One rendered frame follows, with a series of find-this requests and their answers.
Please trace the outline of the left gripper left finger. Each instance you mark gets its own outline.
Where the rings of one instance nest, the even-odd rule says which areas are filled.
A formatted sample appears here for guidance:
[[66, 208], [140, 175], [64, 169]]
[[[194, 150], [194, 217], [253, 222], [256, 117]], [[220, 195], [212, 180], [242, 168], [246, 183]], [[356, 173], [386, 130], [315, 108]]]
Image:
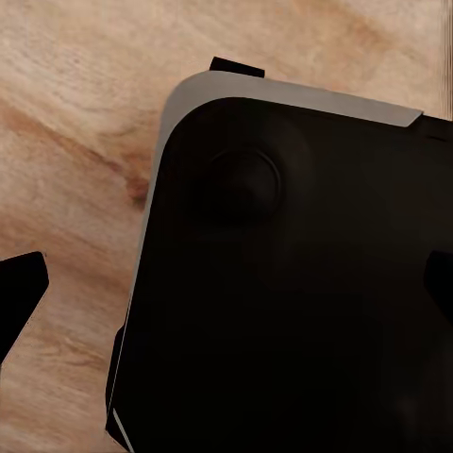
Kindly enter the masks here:
[[40, 251], [0, 261], [0, 364], [48, 286]]

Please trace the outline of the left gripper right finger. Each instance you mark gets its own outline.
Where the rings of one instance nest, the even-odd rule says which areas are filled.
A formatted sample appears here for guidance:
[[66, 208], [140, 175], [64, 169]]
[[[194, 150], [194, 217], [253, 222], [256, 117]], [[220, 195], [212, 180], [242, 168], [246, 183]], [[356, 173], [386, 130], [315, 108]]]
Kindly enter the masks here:
[[432, 251], [428, 257], [423, 283], [453, 327], [453, 255]]

